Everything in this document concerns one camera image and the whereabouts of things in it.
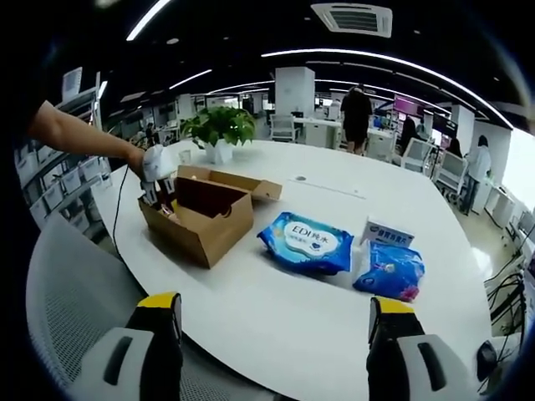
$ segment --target white table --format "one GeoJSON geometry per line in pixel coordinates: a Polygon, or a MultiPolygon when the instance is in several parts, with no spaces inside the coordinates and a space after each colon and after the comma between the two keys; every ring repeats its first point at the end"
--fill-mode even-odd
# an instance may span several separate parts
{"type": "MultiPolygon", "coordinates": [[[[206,157],[191,142],[193,162],[206,157]]],[[[469,368],[491,336],[482,274],[449,206],[423,175],[357,155],[305,145],[256,141],[236,148],[218,166],[283,184],[282,198],[255,208],[254,227],[211,270],[182,260],[149,233],[128,173],[116,240],[122,257],[149,294],[182,295],[183,329],[212,356],[252,381],[303,401],[368,399],[370,295],[289,274],[264,254],[256,234],[281,211],[294,211],[359,235],[368,214],[415,234],[426,265],[414,309],[469,368]],[[304,176],[306,181],[294,180],[304,176]]],[[[124,169],[113,186],[94,193],[106,228],[113,229],[124,169]]]]}

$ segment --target white flower pot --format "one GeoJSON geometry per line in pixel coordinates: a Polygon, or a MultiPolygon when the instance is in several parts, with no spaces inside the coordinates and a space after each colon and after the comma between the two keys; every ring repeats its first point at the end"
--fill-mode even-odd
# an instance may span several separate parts
{"type": "Polygon", "coordinates": [[[210,163],[222,165],[232,159],[233,144],[227,143],[225,140],[218,140],[216,146],[206,144],[206,156],[210,163]]]}

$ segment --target cardboard box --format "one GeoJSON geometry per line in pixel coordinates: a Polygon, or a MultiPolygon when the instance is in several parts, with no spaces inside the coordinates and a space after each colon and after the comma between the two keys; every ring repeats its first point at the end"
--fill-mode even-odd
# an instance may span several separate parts
{"type": "Polygon", "coordinates": [[[253,178],[243,177],[241,175],[234,175],[223,173],[221,171],[214,171],[205,169],[203,167],[196,167],[194,165],[181,165],[178,168],[177,174],[179,177],[193,178],[207,182],[240,188],[251,194],[253,199],[263,201],[277,201],[281,196],[283,187],[279,184],[267,180],[255,180],[253,178]]]}
{"type": "Polygon", "coordinates": [[[179,222],[139,204],[149,228],[201,266],[215,264],[252,228],[251,196],[244,190],[185,177],[175,179],[179,222]]]}

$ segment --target human arm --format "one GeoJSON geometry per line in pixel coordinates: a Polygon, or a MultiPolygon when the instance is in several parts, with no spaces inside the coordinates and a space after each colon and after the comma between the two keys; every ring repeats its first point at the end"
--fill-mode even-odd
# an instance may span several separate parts
{"type": "Polygon", "coordinates": [[[33,117],[28,134],[63,152],[123,159],[138,176],[142,174],[143,150],[55,109],[48,101],[33,117]]]}

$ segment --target blue wet wipes package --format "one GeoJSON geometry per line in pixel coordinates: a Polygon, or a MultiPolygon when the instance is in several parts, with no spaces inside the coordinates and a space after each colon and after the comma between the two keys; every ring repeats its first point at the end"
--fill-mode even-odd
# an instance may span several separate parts
{"type": "Polygon", "coordinates": [[[412,302],[425,274],[420,254],[402,246],[365,241],[361,270],[367,271],[353,284],[356,290],[412,302]]]}
{"type": "Polygon", "coordinates": [[[326,275],[351,270],[353,236],[347,231],[285,211],[257,236],[288,270],[326,275]]]}

